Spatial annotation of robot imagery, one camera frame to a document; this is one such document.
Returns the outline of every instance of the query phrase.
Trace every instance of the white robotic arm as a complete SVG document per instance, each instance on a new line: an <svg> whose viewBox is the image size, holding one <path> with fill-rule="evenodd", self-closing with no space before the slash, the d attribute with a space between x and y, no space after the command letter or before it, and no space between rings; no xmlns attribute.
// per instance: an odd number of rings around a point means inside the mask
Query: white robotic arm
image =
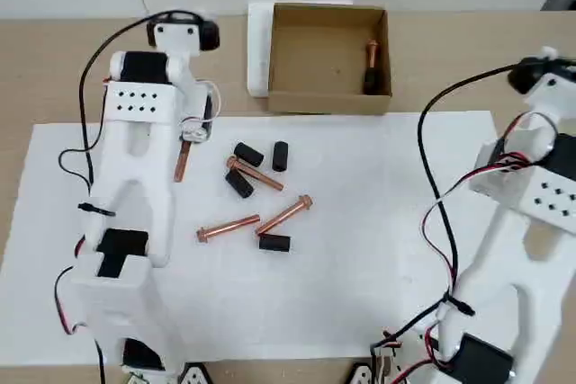
<svg viewBox="0 0 576 384"><path fill-rule="evenodd" d="M153 269L167 265L174 218L174 173L181 139L200 143L211 131L212 101L189 70L190 57L215 49L218 27L171 14L151 22L155 52L117 52L110 63L100 169L85 215L85 247L73 282L85 321L109 362L129 371L177 376L184 343L159 296ZM197 121L183 122L183 119ZM130 142L141 125L148 142ZM139 183L151 208L148 231L113 227L129 183Z"/></svg>
<svg viewBox="0 0 576 384"><path fill-rule="evenodd" d="M499 207L472 265L459 279L454 297L474 307L493 301L506 286L514 287L518 295L518 310L509 311L518 316L517 340L501 352L486 345L487 350L493 349L492 357L481 359L480 350L476 351L476 375L482 375L482 368L492 368L492 372L500 372L491 375L494 384L509 377L518 384L535 382L561 326L563 299L576 271L576 138L557 132L561 120L576 118L576 82L570 69L565 72L568 74L544 74L531 87L525 99L530 112L522 116L505 143L497 141L481 150L476 167L490 163L500 144L506 152L519 152L539 162L518 172L471 180L473 190L490 196ZM533 261L524 245L534 220L548 224L553 231L553 238L546 241L555 249L542 261ZM442 304L437 318L442 358L457 359L463 355L463 338L470 338L464 334L465 328L474 317ZM482 344L484 332L493 333L498 325L491 322L490 328L477 329L473 336ZM463 371L453 373L453 378L459 373L457 378L462 378Z"/></svg>

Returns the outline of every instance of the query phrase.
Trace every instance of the copper bolt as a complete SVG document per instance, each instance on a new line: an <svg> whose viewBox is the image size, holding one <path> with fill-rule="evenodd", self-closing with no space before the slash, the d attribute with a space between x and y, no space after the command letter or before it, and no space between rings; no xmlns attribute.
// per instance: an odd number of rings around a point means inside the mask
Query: copper bolt
<svg viewBox="0 0 576 384"><path fill-rule="evenodd" d="M296 213L298 213L300 210L304 210L304 209L308 210L311 207L311 205L312 205L312 198L310 198L308 195L301 195L295 204L290 206L288 209L286 209L285 211L283 211L279 215L270 219L264 225L261 225L260 227L258 227L256 229L256 234L258 234L258 235L264 234L266 231L271 230L276 225L282 224L285 220L287 220L288 218L291 218Z"/></svg>
<svg viewBox="0 0 576 384"><path fill-rule="evenodd" d="M186 162L188 161L191 145L192 143L190 141L182 140L180 153L178 154L178 161L176 162L176 168L174 170L174 181L176 183L182 182L182 179L184 178L184 171L186 169Z"/></svg>
<svg viewBox="0 0 576 384"><path fill-rule="evenodd" d="M233 220L232 222L214 228L200 228L196 231L196 235L198 236L198 240L202 243L207 243L210 237L228 233L229 231L234 231L235 229L244 227L245 225L256 224L257 222L260 222L260 215L252 215L247 218Z"/></svg>
<svg viewBox="0 0 576 384"><path fill-rule="evenodd" d="M230 170L238 170L244 174L249 175L250 177L254 177L256 180L259 180L262 183L266 183L268 186L276 189L277 191L281 191L282 189L284 189L283 184L278 183L276 180L271 179L267 175L263 175L262 173L255 170L251 166L244 164L243 162L239 161L238 158L235 156L231 156L228 158L228 161L226 161L226 166Z"/></svg>
<svg viewBox="0 0 576 384"><path fill-rule="evenodd" d="M378 50L378 41L369 40L368 45L368 67L376 67L376 51Z"/></svg>

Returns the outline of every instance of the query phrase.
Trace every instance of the white foam board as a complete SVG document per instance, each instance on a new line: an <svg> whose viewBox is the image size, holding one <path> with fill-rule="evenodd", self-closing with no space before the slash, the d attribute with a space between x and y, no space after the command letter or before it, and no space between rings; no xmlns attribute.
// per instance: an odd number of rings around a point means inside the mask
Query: white foam board
<svg viewBox="0 0 576 384"><path fill-rule="evenodd" d="M214 122L211 140L192 149L184 182L175 185L174 249L156 274L191 361L366 356L383 327L399 326L443 291L445 271L418 234L432 196L416 147L417 120L391 113ZM495 137L488 112L431 113L425 130L441 189L471 169L477 149ZM79 138L78 125L34 127L0 271L0 365L97 360L89 330L64 335L52 298L56 275L74 263L82 231L76 206L86 194L59 171L56 157ZM290 144L289 167L275 174L271 154L280 139ZM283 192L256 184L241 200L231 190L225 160L239 140L265 154L263 171L285 183ZM81 158L68 163L83 167ZM292 237L289 254L258 250L250 228L208 245L195 239L200 226L255 212L268 219L301 193L313 198L310 211L275 231ZM456 234L463 227L472 233L461 245L464 262L490 218L486 200L462 191L448 205ZM116 225L145 228L140 204L132 194ZM81 320L69 280L60 288L69 321Z"/></svg>

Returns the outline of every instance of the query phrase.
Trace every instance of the wooden table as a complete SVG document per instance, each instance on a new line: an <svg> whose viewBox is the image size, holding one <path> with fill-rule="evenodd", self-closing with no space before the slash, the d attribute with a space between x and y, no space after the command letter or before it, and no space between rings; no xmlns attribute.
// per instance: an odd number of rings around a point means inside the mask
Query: wooden table
<svg viewBox="0 0 576 384"><path fill-rule="evenodd" d="M0 251L8 237L32 125L78 121L80 72L100 42L126 22L0 21ZM193 71L219 84L225 114L263 113L266 101L253 99L246 91L246 16L222 17L219 24L222 47L202 54L193 62ZM391 110L418 112L445 86L517 62L543 45L576 57L575 30L576 13L390 13ZM110 55L117 49L146 48L146 35L140 29L104 52L86 85L90 121L98 118L101 80L107 76ZM438 106L438 110L491 110L500 131L522 109L521 97L503 77L456 92ZM571 356L571 346L576 344L575 286L571 293L564 305L561 335L539 382L569 382L576 374ZM344 381L350 364L348 359L217 362L208 369L216 384L335 384ZM121 381L119 368L107 370L109 382ZM3 368L0 382L96 383L98 374L94 366Z"/></svg>

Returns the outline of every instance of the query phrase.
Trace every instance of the open cardboard box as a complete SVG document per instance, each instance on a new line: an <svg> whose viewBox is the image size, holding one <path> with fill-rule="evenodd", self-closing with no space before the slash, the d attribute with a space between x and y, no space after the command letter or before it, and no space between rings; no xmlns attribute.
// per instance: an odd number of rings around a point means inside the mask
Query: open cardboard box
<svg viewBox="0 0 576 384"><path fill-rule="evenodd" d="M380 44L382 94L362 94L370 39ZM269 74L271 112L384 114L392 97L386 11L276 4Z"/></svg>

